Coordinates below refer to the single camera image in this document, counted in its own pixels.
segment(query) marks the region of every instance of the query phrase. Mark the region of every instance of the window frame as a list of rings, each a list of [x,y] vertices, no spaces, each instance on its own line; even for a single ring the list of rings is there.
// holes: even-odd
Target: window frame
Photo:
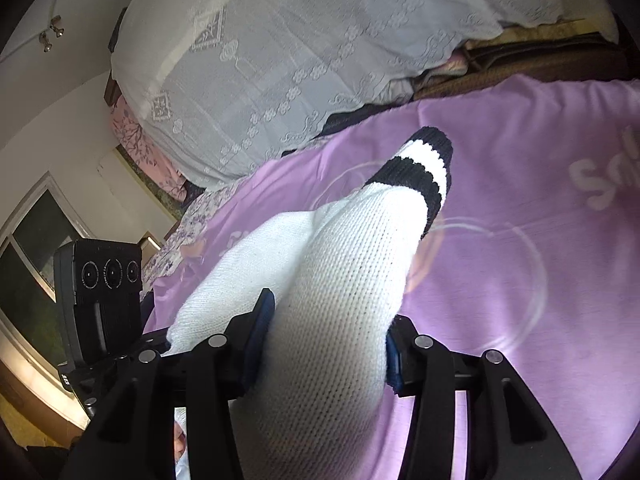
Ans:
[[[14,231],[17,229],[20,222],[27,216],[27,213],[31,210],[33,205],[40,199],[40,197],[49,191],[56,201],[56,204],[60,210],[64,213],[71,225],[82,238],[93,238],[91,231],[87,225],[82,221],[78,213],[75,212],[71,204],[68,202],[58,184],[53,179],[49,171],[37,181],[37,183],[27,192],[25,197],[20,201],[15,210],[11,213],[7,221],[0,229],[0,256],[4,253],[7,246],[16,251],[20,260],[34,277],[36,282],[44,290],[44,292],[53,300],[56,301],[56,295],[49,284],[44,280],[40,273],[33,267],[33,264],[29,261],[27,255],[24,253],[20,244],[14,238]],[[11,323],[8,317],[0,310],[0,332],[9,340],[9,342],[17,349],[24,359],[44,378],[46,378],[51,384],[53,384],[59,391],[63,392],[67,397],[74,398],[74,394],[66,391],[60,383],[58,377],[58,371],[53,367],[40,353],[24,338],[20,331]]]

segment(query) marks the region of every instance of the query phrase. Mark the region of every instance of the bed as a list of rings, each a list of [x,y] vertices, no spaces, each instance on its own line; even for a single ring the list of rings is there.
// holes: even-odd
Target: bed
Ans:
[[[114,45],[117,31],[118,27],[114,30]],[[409,83],[414,92],[413,98],[419,99],[487,88],[515,73],[541,81],[626,79],[630,69],[624,50],[619,44],[607,41],[593,20],[561,20],[535,28],[511,26],[491,40],[466,41],[444,63],[425,70],[411,78]],[[120,141],[120,154],[174,215],[178,221],[177,229],[188,206],[200,195],[202,188],[187,180],[146,134],[111,77],[106,86],[105,101],[111,110],[111,128]],[[369,107],[382,111],[398,104],[369,104],[356,112],[332,114],[328,120],[330,124],[325,122],[322,125],[319,136],[340,131],[345,124],[366,116]],[[283,155],[293,151],[295,149],[285,150]],[[221,190],[233,189],[237,182],[233,180]],[[218,186],[214,186],[209,194],[216,190],[219,190]],[[209,201],[206,209],[210,215],[215,212]],[[184,219],[185,224],[190,222],[191,215],[189,213]],[[182,244],[183,241],[174,239],[171,245]]]
[[[575,34],[549,36],[539,27],[539,38],[527,36],[530,29],[507,30],[501,43],[463,45],[412,82],[414,103],[369,118],[368,112],[343,114],[328,121],[331,135],[211,187],[144,270],[145,291],[153,285],[156,302],[146,330],[171,324],[216,262],[266,219],[347,195],[412,131],[436,124],[466,154],[467,171],[455,173],[463,173],[455,178],[462,178],[465,184],[459,186],[466,189],[453,205],[447,203],[442,224],[420,245],[402,312],[450,348],[503,350],[558,427],[583,476],[596,479],[609,470],[605,478],[625,478],[618,470],[626,466],[628,453],[627,459],[616,457],[625,444],[627,450],[638,448],[640,386],[624,373],[638,349],[633,324],[620,331],[620,320],[632,317],[638,262],[616,241],[628,237],[637,243],[638,86],[510,78],[515,73],[543,81],[632,75],[624,47],[601,34],[594,37],[593,24],[585,30],[584,23],[575,23],[580,19],[571,22]],[[519,34],[526,37],[509,39]],[[491,51],[496,46],[498,56]],[[538,173],[543,165],[553,167],[547,180]],[[547,196],[550,182],[563,185]],[[484,193],[490,198],[479,203]],[[543,200],[548,203],[541,208]],[[602,212],[606,219],[598,216]],[[475,248],[472,254],[469,247]],[[465,258],[473,261],[472,269],[455,264]],[[625,269],[616,274],[616,285],[604,262]],[[584,282],[571,279],[566,269]],[[610,365],[610,352],[620,366]],[[410,402],[386,392],[379,431],[358,478],[397,477],[411,409]],[[459,404],[461,424],[464,416]],[[465,453],[459,436],[453,478],[464,476]]]
[[[558,19],[618,40],[605,0],[132,0],[111,65],[145,134],[220,189],[333,113],[406,102],[465,40]]]

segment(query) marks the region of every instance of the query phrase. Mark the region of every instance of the camera lens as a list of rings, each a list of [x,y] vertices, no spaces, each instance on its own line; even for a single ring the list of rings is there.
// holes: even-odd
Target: camera lens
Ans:
[[[127,279],[131,283],[135,283],[138,280],[138,276],[138,264],[136,262],[129,262],[129,265],[127,266]]]
[[[122,265],[118,260],[108,260],[104,266],[104,281],[109,288],[118,288],[122,282]]]
[[[94,288],[98,284],[98,266],[93,262],[87,262],[82,266],[82,284],[86,288]]]

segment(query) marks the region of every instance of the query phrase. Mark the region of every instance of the metal hook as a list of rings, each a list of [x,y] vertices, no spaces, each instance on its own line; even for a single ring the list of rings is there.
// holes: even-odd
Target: metal hook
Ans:
[[[38,40],[44,45],[44,52],[51,50],[51,43],[49,42],[49,38],[47,38],[46,32],[41,32],[38,36]]]
[[[60,22],[61,19],[62,18],[58,14],[57,16],[54,16],[51,19],[51,22],[49,24],[49,28],[56,33],[56,38],[59,38],[60,36],[62,36],[65,33],[65,29],[64,28],[57,28],[56,27],[56,25]]]

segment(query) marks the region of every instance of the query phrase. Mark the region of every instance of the lace curtain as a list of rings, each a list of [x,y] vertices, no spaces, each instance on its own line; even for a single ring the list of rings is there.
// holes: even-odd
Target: lace curtain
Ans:
[[[553,23],[564,4],[133,0],[113,74],[154,142],[192,182],[217,189],[304,146],[331,113],[402,97],[396,83],[461,41],[494,38],[505,23]],[[595,5],[610,16],[604,0]]]

